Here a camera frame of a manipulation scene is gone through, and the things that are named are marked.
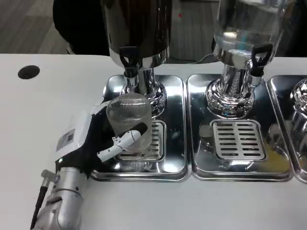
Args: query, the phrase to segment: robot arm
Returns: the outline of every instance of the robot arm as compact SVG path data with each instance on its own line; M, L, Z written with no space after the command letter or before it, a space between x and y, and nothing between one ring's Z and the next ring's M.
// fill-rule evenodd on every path
M81 225L82 190L95 165L121 153L147 130L137 124L117 138L106 131L106 106L95 106L91 114L82 113L77 124L58 141L56 172L44 170L40 194L35 206L31 229L79 230ZM38 211L50 182L54 183L46 206Z

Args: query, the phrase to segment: white countertop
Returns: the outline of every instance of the white countertop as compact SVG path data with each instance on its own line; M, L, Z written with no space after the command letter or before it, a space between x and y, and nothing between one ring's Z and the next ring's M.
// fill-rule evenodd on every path
M307 58L275 58L266 78L306 74ZM31 80L20 68L37 65ZM162 65L157 74L186 79L221 73L222 63ZM107 79L122 74L109 57L0 55L0 227L27 230L42 179L54 171L58 138L81 110L102 96ZM121 183L90 180L82 230L300 230L307 227L307 185L201 182Z

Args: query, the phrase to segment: slotted grate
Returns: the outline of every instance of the slotted grate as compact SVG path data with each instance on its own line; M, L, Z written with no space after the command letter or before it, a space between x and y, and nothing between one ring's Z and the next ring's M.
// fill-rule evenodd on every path
M165 144L165 125L160 121L152 122L152 142L142 152L123 151L118 158L123 161L158 161L163 158Z
M214 120L212 122L216 154L224 160L265 159L260 125L253 120Z

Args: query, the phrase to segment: stainless steel dispenser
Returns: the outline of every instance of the stainless steel dispenser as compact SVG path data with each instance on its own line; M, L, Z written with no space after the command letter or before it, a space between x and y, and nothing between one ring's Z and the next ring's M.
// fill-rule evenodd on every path
M112 60L123 75L108 80L104 100L130 92L152 108L152 143L142 152L122 152L93 173L97 180L182 181L189 173L184 83L155 75L169 57L172 0L103 0Z
M285 181L291 167L262 79L294 0L220 1L215 56L222 75L187 80L192 169L201 180Z

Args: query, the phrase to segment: stainless steel tray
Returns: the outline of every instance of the stainless steel tray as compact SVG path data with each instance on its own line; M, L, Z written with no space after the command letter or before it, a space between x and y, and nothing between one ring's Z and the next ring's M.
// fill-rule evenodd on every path
M275 145L275 139L281 135L281 130L276 125L274 110L264 82L255 90L255 104L249 115L245 120L234 122L255 124L255 129L250 132L258 132L257 141L262 140L262 153L250 156L249 159L218 156L211 122L220 118L207 109L205 100L208 84L218 78L220 75L196 74L187 80L191 165L195 177L200 180L271 182L291 179L292 170L286 149L284 145Z
M281 139L285 140L295 177L307 183L307 133L304 127L307 118L295 116L294 101L290 99L294 86L305 78L307 76L303 75L274 76L267 82L267 87L283 133L276 145L281 144Z
M185 85L177 76L156 75L157 82L163 84L167 94L164 111L153 119L153 124L163 124L164 152L162 158L143 159L112 158L93 171L92 177L98 181L165 181L181 182L189 177L190 165L187 154L186 137L186 93ZM104 89L105 101L121 94L125 85L122 75L108 80Z

